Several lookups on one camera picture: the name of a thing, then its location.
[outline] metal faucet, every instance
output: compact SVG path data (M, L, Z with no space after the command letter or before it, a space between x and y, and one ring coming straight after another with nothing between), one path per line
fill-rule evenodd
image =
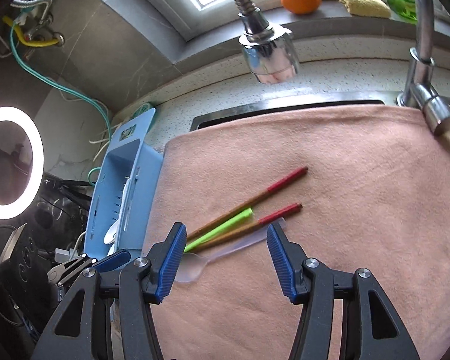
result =
M299 58L292 32L265 19L252 0L234 0L245 27L239 42L248 68L262 84L282 83L296 75Z
M410 49L412 56L406 78L405 90L397 97L401 107L413 107L422 111L433 135L450 130L450 98L440 96L431 78L435 62L431 57L434 31L433 0L416 1L416 47Z

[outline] speckled countertop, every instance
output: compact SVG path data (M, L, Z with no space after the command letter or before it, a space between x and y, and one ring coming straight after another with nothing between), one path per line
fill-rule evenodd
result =
M251 74L225 79L158 105L145 141L163 152L171 138L190 130L194 117L261 100L325 92L401 91L407 69L406 61L348 58L302 63L294 80L277 85L259 84ZM450 96L450 70L436 68L433 85Z

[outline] white spoon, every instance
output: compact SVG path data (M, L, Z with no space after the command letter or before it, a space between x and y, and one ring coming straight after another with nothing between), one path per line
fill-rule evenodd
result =
M279 221L282 229L285 229L285 220L280 218ZM175 275L175 281L179 283L190 283L197 281L208 263L212 263L220 257L227 256L228 254L247 248L248 246L254 245L266 239L267 228L268 225L262 227L260 230L246 235L243 238L240 238L231 245L228 245L207 257L198 256L198 254L195 253L183 253L180 265L178 266L178 270Z
M110 247L110 249L108 250L108 253L106 255L107 256L111 256L114 253L115 253L115 244L113 243L112 246Z
M113 225L107 230L105 237L103 237L103 243L110 245L115 242L116 231L119 229L119 220L114 221Z

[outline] ring light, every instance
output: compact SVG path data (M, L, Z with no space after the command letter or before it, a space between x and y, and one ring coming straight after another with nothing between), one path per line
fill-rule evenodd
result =
M44 169L44 148L36 125L25 112L14 107L0 107L0 122L3 121L16 123L25 131L33 156L25 191L13 203L0 205L0 219L10 219L24 212L38 192Z

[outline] sink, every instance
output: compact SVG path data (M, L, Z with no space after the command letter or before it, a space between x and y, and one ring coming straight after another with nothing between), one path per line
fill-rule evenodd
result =
M215 126L217 124L243 119L245 117L293 111L296 109L331 107L352 104L396 105L397 91L333 92L306 94L263 100L257 103L239 105L220 111L197 116L193 119L190 131Z

